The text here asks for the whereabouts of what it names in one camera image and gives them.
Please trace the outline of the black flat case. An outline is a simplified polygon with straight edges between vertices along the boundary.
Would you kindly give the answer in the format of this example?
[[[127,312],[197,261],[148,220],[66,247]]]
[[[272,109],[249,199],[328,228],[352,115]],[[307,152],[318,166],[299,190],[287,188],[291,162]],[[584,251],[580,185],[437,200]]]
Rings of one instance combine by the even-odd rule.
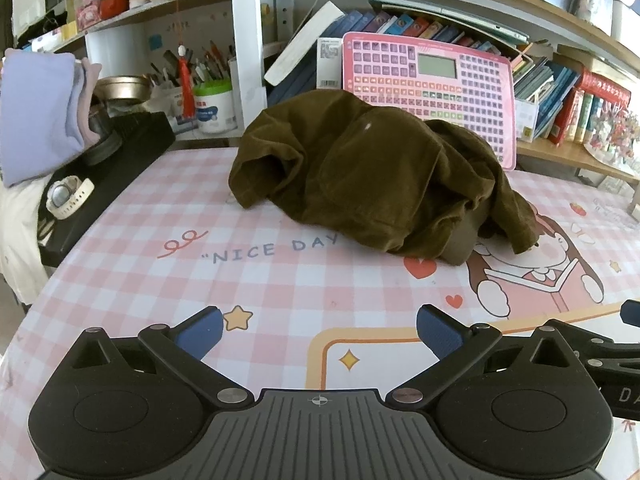
[[[115,153],[97,164],[79,157],[54,174],[57,181],[67,176],[88,179],[94,190],[70,218],[53,221],[51,235],[40,247],[45,266],[58,266],[102,212],[175,142],[164,113],[119,116],[113,125],[114,138],[122,140]]]

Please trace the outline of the brass metal bowl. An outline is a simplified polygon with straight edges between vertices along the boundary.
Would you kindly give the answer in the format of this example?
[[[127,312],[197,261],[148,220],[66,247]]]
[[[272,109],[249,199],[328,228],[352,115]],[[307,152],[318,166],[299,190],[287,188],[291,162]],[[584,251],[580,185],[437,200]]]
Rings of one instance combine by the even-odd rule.
[[[144,102],[152,94],[152,82],[145,76],[111,76],[98,80],[94,94],[103,101]]]

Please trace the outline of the white leaning book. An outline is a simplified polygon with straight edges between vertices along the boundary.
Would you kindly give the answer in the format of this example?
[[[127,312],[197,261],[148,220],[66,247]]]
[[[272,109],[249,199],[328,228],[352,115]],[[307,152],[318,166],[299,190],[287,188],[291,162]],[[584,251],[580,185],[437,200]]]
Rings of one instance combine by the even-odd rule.
[[[274,61],[270,69],[265,73],[265,81],[272,86],[277,86],[296,69],[307,52],[316,44],[321,35],[344,12],[332,1],[326,2],[308,21],[299,29],[299,32],[284,48],[280,56]]]

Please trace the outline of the white wristwatch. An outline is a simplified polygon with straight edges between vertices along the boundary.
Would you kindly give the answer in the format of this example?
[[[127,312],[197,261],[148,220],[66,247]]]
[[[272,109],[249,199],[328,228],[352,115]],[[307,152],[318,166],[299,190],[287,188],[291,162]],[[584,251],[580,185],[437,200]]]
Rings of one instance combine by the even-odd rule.
[[[69,176],[55,181],[47,190],[47,211],[56,220],[66,220],[84,206],[93,191],[90,179]]]

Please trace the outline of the lavender folded cloth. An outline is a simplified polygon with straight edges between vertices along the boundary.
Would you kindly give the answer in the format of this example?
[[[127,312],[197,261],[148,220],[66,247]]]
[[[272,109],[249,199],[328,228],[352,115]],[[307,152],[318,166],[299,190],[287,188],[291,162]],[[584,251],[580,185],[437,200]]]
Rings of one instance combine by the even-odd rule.
[[[101,70],[71,53],[4,52],[1,173],[7,188],[52,174],[100,142],[89,114]]]

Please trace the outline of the pink keyboard learning toy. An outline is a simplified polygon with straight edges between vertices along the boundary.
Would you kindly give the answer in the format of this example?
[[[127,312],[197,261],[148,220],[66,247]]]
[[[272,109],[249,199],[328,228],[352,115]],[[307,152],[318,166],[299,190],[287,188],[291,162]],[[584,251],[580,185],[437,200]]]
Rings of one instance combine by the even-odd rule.
[[[515,168],[512,68],[503,56],[422,38],[348,32],[343,88],[373,106],[468,129],[489,144],[503,170]]]

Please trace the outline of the white orange boxed book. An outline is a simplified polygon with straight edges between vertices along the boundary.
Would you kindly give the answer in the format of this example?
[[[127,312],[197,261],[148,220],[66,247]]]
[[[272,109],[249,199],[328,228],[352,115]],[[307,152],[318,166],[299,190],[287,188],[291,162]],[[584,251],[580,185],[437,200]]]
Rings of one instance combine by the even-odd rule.
[[[317,41],[317,89],[341,89],[343,78],[343,39],[319,38]]]

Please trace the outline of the white plastic jar green lid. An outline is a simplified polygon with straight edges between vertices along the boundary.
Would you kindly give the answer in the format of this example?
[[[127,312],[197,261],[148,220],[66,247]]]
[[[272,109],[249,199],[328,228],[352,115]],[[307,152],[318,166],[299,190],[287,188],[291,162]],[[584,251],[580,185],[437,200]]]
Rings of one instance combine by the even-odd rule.
[[[232,82],[210,80],[193,88],[198,130],[206,136],[218,136],[236,128]]]

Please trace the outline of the dark brown corduroy garment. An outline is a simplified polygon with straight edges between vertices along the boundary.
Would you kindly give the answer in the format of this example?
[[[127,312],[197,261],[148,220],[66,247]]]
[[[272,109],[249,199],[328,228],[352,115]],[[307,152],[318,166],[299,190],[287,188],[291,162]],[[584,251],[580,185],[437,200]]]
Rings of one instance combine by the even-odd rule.
[[[229,186],[243,208],[270,200],[296,222],[398,256],[462,264],[481,238],[517,255],[539,240],[532,207],[480,136],[342,90],[263,110]]]

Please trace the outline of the white cloth pile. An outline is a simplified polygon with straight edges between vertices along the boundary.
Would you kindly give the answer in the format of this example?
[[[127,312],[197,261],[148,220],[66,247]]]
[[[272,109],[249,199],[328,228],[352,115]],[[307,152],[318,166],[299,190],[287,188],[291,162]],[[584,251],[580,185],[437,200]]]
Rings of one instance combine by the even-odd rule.
[[[38,245],[38,210],[52,174],[7,188],[1,183],[1,274],[22,304],[48,281]]]

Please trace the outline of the pink checked cartoon table mat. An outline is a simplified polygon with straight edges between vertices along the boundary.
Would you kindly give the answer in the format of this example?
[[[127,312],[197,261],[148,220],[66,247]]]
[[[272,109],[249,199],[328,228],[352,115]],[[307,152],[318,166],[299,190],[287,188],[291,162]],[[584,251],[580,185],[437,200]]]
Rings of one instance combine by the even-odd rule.
[[[565,262],[527,263],[547,288],[511,286],[505,306],[484,307],[465,266],[375,252],[270,203],[240,207],[228,188],[234,156],[221,148],[157,159],[55,270],[3,359],[3,478],[40,475],[28,414],[88,327],[130,337],[215,306],[224,336],[206,362],[253,391],[390,391],[434,362],[416,336],[424,304],[505,333],[560,318],[619,342],[639,338],[618,314],[639,295],[639,226],[625,197],[512,172],[512,188],[548,226],[544,254]]]

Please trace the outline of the red book set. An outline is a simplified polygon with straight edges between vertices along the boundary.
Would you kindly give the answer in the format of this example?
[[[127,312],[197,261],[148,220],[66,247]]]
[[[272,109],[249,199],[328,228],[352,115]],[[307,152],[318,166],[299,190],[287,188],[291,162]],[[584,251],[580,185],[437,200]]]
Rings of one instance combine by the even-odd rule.
[[[600,113],[604,103],[626,108],[630,101],[629,89],[584,68],[555,116],[548,139],[554,145],[583,144],[592,130],[593,116]]]

